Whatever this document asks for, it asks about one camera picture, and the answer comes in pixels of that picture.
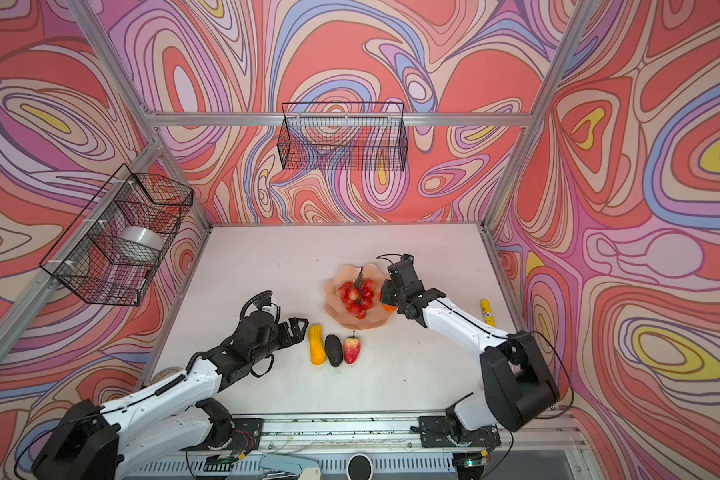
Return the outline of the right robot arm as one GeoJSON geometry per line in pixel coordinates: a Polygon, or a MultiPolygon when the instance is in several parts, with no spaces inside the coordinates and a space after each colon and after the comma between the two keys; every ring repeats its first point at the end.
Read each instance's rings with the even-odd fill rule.
{"type": "Polygon", "coordinates": [[[515,433],[561,399],[531,333],[509,333],[491,326],[457,306],[444,292],[425,287],[410,254],[390,263],[387,272],[381,303],[447,338],[479,364],[482,388],[444,411],[446,439],[464,444],[472,433],[493,426],[515,433]]]}

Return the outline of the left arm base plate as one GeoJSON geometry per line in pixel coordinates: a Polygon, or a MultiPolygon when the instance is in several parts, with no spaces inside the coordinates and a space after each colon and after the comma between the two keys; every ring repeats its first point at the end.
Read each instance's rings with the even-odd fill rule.
{"type": "Polygon", "coordinates": [[[262,418],[248,417],[215,421],[208,436],[197,445],[197,448],[250,453],[259,448],[263,426],[262,418]]]}

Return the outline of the red grape bunch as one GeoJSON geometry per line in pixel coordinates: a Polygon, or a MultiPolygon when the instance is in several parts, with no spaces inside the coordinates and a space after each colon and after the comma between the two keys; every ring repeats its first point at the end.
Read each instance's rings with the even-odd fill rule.
{"type": "Polygon", "coordinates": [[[345,310],[355,319],[363,320],[374,306],[377,282],[365,275],[363,267],[359,268],[351,280],[343,281],[336,289],[336,294],[345,310]]]}

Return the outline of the red fake strawberry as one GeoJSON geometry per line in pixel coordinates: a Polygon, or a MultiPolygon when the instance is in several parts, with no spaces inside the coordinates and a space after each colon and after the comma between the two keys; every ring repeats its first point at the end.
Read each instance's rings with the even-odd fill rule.
{"type": "Polygon", "coordinates": [[[356,333],[345,339],[343,345],[343,357],[346,364],[354,364],[361,351],[361,341],[356,333]]]}

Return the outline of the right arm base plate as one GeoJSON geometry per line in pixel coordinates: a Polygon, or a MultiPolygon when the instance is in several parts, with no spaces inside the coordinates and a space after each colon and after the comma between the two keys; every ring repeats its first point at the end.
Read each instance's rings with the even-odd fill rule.
{"type": "Polygon", "coordinates": [[[481,448],[492,451],[502,445],[494,426],[467,430],[456,419],[446,415],[419,416],[410,431],[419,436],[424,448],[481,448]]]}

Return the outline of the orange fake persimmon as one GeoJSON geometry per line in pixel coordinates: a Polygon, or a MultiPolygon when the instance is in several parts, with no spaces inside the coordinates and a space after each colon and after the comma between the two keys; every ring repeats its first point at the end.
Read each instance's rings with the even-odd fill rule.
{"type": "Polygon", "coordinates": [[[379,293],[379,294],[377,295],[377,300],[378,300],[378,303],[379,303],[380,307],[381,307],[385,312],[387,312],[387,313],[395,313],[395,312],[397,312],[397,307],[396,307],[396,306],[394,306],[394,305],[387,305],[387,304],[385,304],[385,303],[382,302],[381,293],[379,293]]]}

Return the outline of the yellow fake mango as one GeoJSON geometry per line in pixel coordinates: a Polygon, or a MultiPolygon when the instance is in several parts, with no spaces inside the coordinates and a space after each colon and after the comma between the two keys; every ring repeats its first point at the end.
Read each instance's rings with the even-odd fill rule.
{"type": "Polygon", "coordinates": [[[310,349],[310,362],[319,366],[327,361],[327,353],[324,346],[323,329],[320,324],[312,325],[307,330],[307,340],[310,349]]]}

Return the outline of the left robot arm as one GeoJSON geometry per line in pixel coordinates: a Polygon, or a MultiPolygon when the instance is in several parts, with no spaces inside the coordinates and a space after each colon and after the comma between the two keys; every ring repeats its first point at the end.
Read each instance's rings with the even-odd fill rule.
{"type": "Polygon", "coordinates": [[[265,290],[241,308],[235,331],[194,353],[185,368],[125,397],[71,407],[37,454],[37,479],[123,479],[179,450],[226,450],[239,431],[216,394],[254,375],[261,361],[302,342],[309,322],[282,320],[265,290]]]}

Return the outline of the dark fake avocado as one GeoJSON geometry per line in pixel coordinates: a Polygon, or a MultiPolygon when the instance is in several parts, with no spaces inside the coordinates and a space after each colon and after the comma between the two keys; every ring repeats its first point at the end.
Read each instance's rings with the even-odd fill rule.
{"type": "Polygon", "coordinates": [[[344,361],[343,343],[338,336],[329,334],[324,341],[327,360],[332,367],[339,367],[344,361]]]}

